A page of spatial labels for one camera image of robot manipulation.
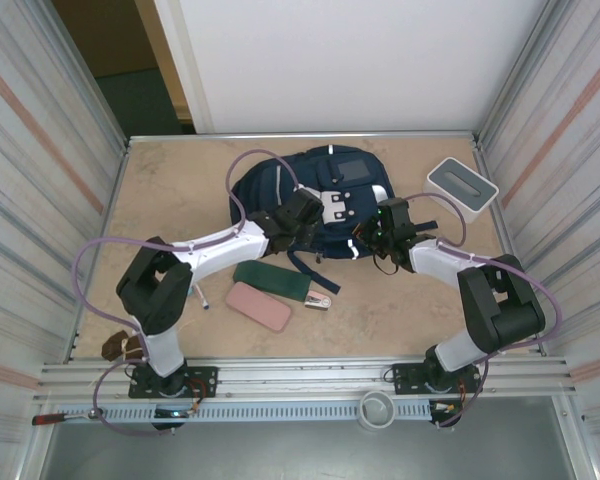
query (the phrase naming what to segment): red handle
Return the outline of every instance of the red handle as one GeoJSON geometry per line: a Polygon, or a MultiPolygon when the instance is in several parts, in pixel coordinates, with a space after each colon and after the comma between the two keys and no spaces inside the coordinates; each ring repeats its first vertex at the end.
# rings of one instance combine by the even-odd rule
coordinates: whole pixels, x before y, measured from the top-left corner
{"type": "Polygon", "coordinates": [[[31,419],[31,425],[51,425],[52,423],[64,422],[64,413],[49,413],[47,415],[36,415],[31,419]]]}

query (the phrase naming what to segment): dark floor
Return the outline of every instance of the dark floor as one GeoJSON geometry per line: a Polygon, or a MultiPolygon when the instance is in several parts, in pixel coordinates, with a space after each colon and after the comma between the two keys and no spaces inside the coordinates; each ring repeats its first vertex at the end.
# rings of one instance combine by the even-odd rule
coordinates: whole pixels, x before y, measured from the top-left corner
{"type": "Polygon", "coordinates": [[[573,480],[550,398],[481,399],[455,431],[398,421],[204,423],[175,436],[57,426],[46,480],[573,480]]]}
{"type": "Polygon", "coordinates": [[[194,133],[183,131],[157,68],[100,77],[96,82],[126,137],[194,133]]]}

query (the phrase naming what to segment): gray cup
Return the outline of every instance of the gray cup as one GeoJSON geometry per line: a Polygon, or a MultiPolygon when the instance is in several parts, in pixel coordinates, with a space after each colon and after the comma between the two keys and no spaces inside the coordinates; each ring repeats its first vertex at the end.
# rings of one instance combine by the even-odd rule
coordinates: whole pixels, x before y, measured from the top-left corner
{"type": "Polygon", "coordinates": [[[367,392],[358,406],[358,423],[366,430],[376,432],[387,428],[396,418],[393,400],[384,392],[367,392]]]}

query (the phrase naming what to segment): navy blue backpack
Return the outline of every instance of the navy blue backpack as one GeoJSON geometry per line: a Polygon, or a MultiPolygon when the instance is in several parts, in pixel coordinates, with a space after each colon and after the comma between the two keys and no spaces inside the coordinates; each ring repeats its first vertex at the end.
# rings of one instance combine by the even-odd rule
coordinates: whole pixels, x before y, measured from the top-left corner
{"type": "MultiPolygon", "coordinates": [[[[297,247],[287,255],[299,271],[337,294],[340,287],[310,269],[295,252],[315,253],[318,263],[322,258],[352,259],[371,255],[351,232],[358,223],[376,213],[379,201],[395,196],[389,177],[375,155],[354,147],[327,145],[283,158],[298,181],[313,190],[325,207],[323,225],[311,245],[297,247]]],[[[293,192],[293,181],[286,168],[273,158],[251,168],[232,191],[249,215],[259,210],[272,211],[283,204],[293,192]]],[[[240,212],[233,202],[229,204],[231,221],[235,224],[240,220],[240,212]]]]}

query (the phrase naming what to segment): beige table surface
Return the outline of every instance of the beige table surface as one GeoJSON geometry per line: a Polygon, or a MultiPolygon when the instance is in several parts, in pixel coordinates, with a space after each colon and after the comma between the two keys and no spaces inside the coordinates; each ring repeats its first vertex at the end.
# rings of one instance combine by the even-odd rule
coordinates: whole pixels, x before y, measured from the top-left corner
{"type": "MultiPolygon", "coordinates": [[[[424,179],[442,159],[453,156],[475,169],[466,138],[275,138],[200,139],[138,142],[131,149],[109,235],[166,242],[207,235],[229,226],[224,177],[230,162],[251,148],[266,148],[280,155],[336,143],[373,152],[384,163],[397,195],[422,191],[424,179]]],[[[264,155],[245,159],[236,171],[238,180],[264,155]]],[[[429,199],[411,203],[415,222],[437,220],[433,232],[457,239],[460,222],[429,199]]],[[[491,215],[487,212],[469,225],[467,251],[500,253],[491,215]]],[[[115,294],[120,277],[137,248],[107,245],[103,248],[89,291],[98,307],[126,318],[115,294]]],[[[187,300],[180,319],[180,345],[186,356],[345,356],[421,354],[451,337],[464,326],[459,294],[425,275],[399,271],[386,276],[371,258],[326,260],[317,265],[311,254],[300,254],[307,264],[342,290],[328,312],[305,308],[281,298],[293,315],[283,333],[276,334],[230,310],[224,303],[233,282],[234,268],[200,282],[210,310],[197,297],[187,300]]],[[[285,254],[264,259],[293,269],[285,254]]],[[[312,283],[312,288],[326,292],[312,283]]],[[[120,330],[116,324],[88,314],[80,328],[74,357],[99,356],[102,343],[120,330]]]]}

